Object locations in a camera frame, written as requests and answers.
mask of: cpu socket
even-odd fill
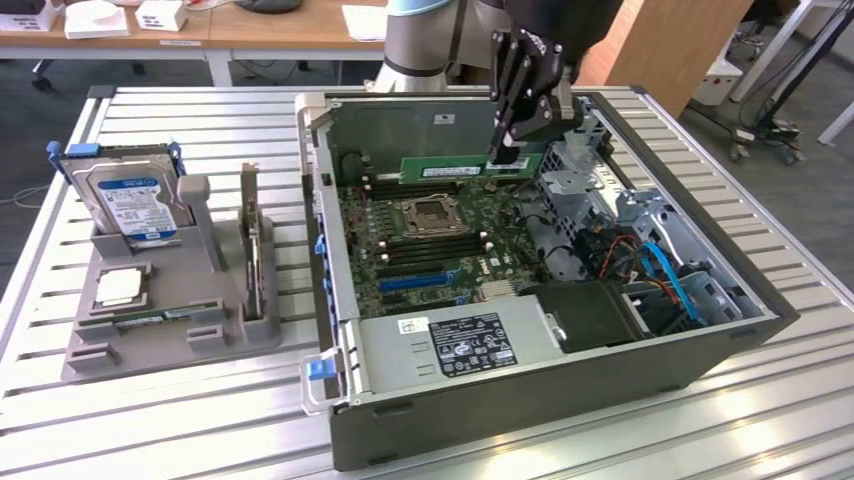
[[[470,230],[459,216],[456,201],[444,194],[400,202],[400,211],[407,223],[404,237],[443,237]]]

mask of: green ram stick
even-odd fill
[[[542,158],[542,154],[526,153],[510,165],[491,165],[487,155],[404,157],[400,161],[400,183],[447,182],[478,177],[531,178]]]

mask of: computer mouse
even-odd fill
[[[303,0],[239,0],[236,3],[250,12],[272,14],[296,10],[303,4]]]

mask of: sticker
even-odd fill
[[[454,122],[456,122],[456,114],[454,113],[440,113],[432,117],[434,125],[454,125]]]
[[[524,170],[526,168],[528,168],[528,161],[530,161],[530,157],[519,157],[519,159],[512,162],[508,163],[507,165],[495,165],[490,162],[486,162],[486,169],[487,170]]]
[[[400,335],[426,332],[427,325],[430,325],[430,319],[427,317],[416,317],[416,318],[407,318],[406,320],[398,320],[398,329],[400,330]]]
[[[113,326],[116,328],[134,328],[142,327],[143,325],[156,325],[158,323],[163,323],[166,321],[167,319],[163,316],[155,315],[152,317],[142,317],[132,320],[120,320],[113,323]]]
[[[155,178],[131,178],[97,183],[107,208],[122,233],[135,240],[159,240],[175,235],[178,227],[170,208],[158,200]]]
[[[474,177],[480,167],[434,167],[422,170],[422,177]]]
[[[200,47],[202,42],[198,40],[160,40],[160,45],[168,47]]]
[[[519,363],[498,313],[434,322],[430,336],[446,377]]]

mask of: aluminum table surface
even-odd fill
[[[316,351],[294,120],[294,97],[310,90],[322,89],[120,88],[109,99],[87,100],[72,142],[178,140],[188,172],[211,175],[216,218],[236,215],[242,162],[259,164],[260,200],[275,221],[284,342],[236,360],[63,385],[63,349],[92,245],[88,212],[56,177],[0,305],[0,332],[8,334],[0,475],[854,475],[851,294],[655,102],[625,88],[601,91],[801,311],[801,320],[685,390],[359,472],[335,472],[327,419],[303,414],[298,384],[300,355]],[[614,156],[631,180],[649,182],[619,144]]]

